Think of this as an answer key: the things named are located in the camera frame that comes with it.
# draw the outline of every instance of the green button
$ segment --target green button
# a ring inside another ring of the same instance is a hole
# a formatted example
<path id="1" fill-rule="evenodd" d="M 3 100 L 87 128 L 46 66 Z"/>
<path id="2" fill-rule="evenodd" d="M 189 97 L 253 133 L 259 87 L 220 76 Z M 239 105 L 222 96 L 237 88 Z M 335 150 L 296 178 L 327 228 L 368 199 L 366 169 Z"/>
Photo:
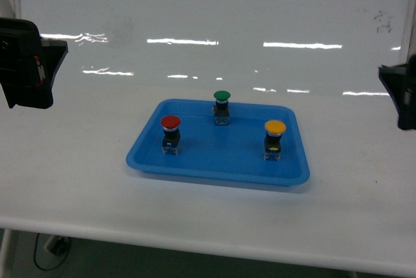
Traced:
<path id="1" fill-rule="evenodd" d="M 226 101 L 231 94 L 228 91 L 217 91 L 214 93 L 214 97 L 217 101 Z"/>

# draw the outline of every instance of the white table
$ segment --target white table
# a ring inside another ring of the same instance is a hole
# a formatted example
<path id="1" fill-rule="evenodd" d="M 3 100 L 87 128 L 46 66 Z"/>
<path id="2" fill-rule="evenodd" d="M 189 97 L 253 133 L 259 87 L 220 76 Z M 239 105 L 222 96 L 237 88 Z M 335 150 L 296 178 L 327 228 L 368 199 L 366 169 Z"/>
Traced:
<path id="1" fill-rule="evenodd" d="M 414 277 L 416 132 L 397 128 L 377 69 L 398 62 L 407 5 L 21 0 L 70 52 L 50 109 L 0 97 L 0 227 Z M 165 38 L 212 45 L 149 43 Z M 127 166 L 157 104 L 221 89 L 294 110 L 308 182 L 218 186 Z"/>

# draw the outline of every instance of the black bracket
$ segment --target black bracket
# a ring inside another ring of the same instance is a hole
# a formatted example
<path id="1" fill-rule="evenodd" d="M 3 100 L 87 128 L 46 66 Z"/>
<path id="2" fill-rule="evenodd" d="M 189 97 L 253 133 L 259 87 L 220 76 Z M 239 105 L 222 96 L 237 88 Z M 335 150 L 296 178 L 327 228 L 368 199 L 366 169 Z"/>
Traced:
<path id="1" fill-rule="evenodd" d="M 49 108 L 52 86 L 68 45 L 46 40 L 31 21 L 0 18 L 0 83 L 8 106 Z"/>
<path id="2" fill-rule="evenodd" d="M 416 55 L 407 64 L 379 67 L 378 77 L 396 106 L 398 128 L 416 129 Z"/>

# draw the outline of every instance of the floor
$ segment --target floor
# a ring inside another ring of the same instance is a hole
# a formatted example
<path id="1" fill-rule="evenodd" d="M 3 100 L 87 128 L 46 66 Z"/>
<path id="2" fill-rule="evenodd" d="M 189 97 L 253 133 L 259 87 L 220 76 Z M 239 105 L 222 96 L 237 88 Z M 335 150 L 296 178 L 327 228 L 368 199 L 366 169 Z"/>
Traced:
<path id="1" fill-rule="evenodd" d="M 45 268 L 54 267 L 61 259 L 44 253 L 47 235 L 41 235 L 37 261 Z M 14 260 L 13 278 L 46 277 L 284 277 L 284 278 L 347 278 L 340 270 L 294 266 L 230 257 L 216 257 L 113 244 L 93 240 L 73 239 L 70 254 L 64 264 L 51 272 L 42 272 L 33 263 L 36 234 L 21 232 Z M 389 278 L 361 273 L 359 278 Z"/>

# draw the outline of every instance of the yellow button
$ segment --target yellow button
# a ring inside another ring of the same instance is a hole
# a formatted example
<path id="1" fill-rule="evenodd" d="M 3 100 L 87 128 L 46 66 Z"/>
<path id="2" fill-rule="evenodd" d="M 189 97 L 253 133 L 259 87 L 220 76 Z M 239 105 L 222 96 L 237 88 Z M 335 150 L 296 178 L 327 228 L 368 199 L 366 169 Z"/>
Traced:
<path id="1" fill-rule="evenodd" d="M 282 121 L 270 120 L 265 124 L 265 129 L 271 134 L 281 134 L 286 131 L 286 125 Z"/>

